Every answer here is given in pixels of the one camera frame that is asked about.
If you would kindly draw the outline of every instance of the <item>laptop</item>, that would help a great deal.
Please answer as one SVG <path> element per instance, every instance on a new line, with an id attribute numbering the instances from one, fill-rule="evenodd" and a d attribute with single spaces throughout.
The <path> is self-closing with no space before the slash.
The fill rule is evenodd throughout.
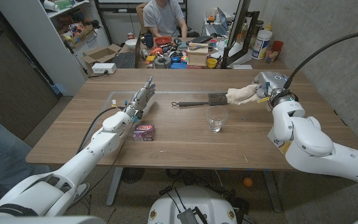
<path id="1" fill-rule="evenodd" d="M 221 18 L 221 23 L 205 25 L 205 29 L 207 29 L 210 34 L 216 33 L 216 34 L 220 34 L 220 35 L 226 35 L 227 31 L 228 31 L 226 16 L 224 16 L 224 13 L 222 12 L 222 10 L 220 8 L 218 8 L 218 13 Z"/>
<path id="2" fill-rule="evenodd" d="M 137 38 L 135 52 L 117 53 L 112 59 L 117 68 L 136 68 L 140 55 L 140 35 Z"/>

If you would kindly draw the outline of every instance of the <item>person's leg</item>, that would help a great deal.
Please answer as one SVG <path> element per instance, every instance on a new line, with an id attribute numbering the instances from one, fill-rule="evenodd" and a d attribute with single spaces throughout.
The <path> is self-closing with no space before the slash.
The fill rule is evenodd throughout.
<path id="1" fill-rule="evenodd" d="M 0 124 L 1 185 L 10 189 L 31 175 L 50 172 L 48 166 L 30 165 L 25 161 L 30 151 L 30 146 Z"/>

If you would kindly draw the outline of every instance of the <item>gray t-shirt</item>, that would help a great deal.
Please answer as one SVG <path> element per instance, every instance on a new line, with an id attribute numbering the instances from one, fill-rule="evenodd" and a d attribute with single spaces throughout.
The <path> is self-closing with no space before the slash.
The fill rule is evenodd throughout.
<path id="1" fill-rule="evenodd" d="M 161 8 L 155 0 L 151 0 L 143 8 L 143 21 L 145 27 L 157 27 L 161 35 L 172 37 L 179 36 L 177 24 L 185 18 L 179 3 L 175 0 L 167 0 L 164 8 Z"/>

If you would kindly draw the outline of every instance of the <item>orange ball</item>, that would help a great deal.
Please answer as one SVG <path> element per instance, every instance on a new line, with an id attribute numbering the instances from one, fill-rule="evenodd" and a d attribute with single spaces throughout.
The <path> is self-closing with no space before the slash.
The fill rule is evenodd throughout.
<path id="1" fill-rule="evenodd" d="M 247 187 L 251 187 L 252 186 L 252 179 L 249 177 L 244 178 L 244 185 Z"/>

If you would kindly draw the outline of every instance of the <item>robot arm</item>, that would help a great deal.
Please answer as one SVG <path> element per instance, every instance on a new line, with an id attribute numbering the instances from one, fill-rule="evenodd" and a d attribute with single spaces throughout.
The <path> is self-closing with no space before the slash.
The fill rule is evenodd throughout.
<path id="1" fill-rule="evenodd" d="M 82 181 L 104 156 L 119 147 L 130 123 L 142 118 L 142 110 L 154 91 L 155 85 L 150 77 L 125 110 L 105 119 L 103 127 L 93 134 L 91 142 L 59 170 L 33 175 L 13 187 L 0 200 L 0 217 L 63 215 Z"/>
<path id="2" fill-rule="evenodd" d="M 257 79 L 260 92 L 269 96 L 271 101 L 283 91 L 286 79 L 279 73 L 262 72 Z M 292 140 L 285 153 L 285 159 L 292 167 L 303 172 L 335 175 L 358 182 L 358 150 L 332 142 L 321 131 L 316 118 L 304 118 L 305 110 L 291 96 L 281 96 L 270 104 L 273 105 L 273 132 L 276 139 Z"/>

